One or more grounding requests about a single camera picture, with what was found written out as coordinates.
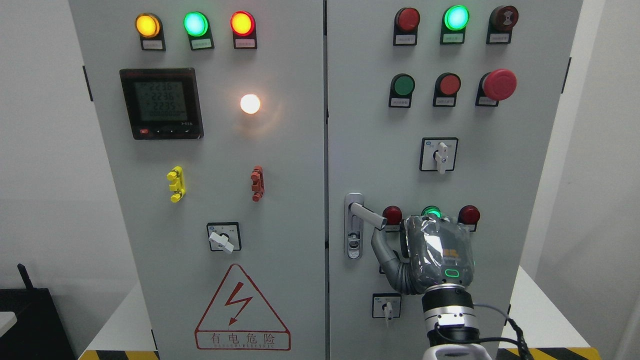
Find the grey robotic hand plastic covered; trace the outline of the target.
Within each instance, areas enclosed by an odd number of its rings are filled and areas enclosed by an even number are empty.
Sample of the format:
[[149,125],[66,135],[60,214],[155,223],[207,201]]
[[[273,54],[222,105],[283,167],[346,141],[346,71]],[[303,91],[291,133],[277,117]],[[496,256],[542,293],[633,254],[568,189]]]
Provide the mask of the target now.
[[432,286],[468,287],[474,278],[470,231],[450,216],[411,215],[404,221],[409,262],[402,262],[387,243],[383,230],[374,230],[371,246],[393,290],[405,296],[425,294]]

